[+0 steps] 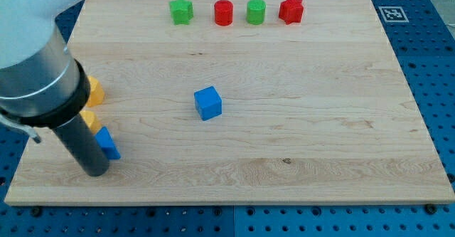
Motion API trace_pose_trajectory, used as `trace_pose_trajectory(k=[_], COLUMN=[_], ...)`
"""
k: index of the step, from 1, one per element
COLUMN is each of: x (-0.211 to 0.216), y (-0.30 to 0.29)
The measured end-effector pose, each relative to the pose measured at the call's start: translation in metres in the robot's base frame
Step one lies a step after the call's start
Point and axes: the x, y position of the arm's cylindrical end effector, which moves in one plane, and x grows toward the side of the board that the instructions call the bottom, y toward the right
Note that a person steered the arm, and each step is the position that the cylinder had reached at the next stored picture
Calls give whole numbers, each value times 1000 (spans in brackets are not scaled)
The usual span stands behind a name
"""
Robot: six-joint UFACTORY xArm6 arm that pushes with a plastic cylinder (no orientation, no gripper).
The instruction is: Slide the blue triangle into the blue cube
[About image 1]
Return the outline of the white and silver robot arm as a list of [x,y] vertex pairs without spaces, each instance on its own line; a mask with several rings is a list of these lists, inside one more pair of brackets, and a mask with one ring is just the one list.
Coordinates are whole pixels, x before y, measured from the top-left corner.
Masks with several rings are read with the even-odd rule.
[[89,88],[56,17],[82,0],[1,0],[1,111],[34,127],[76,116]]

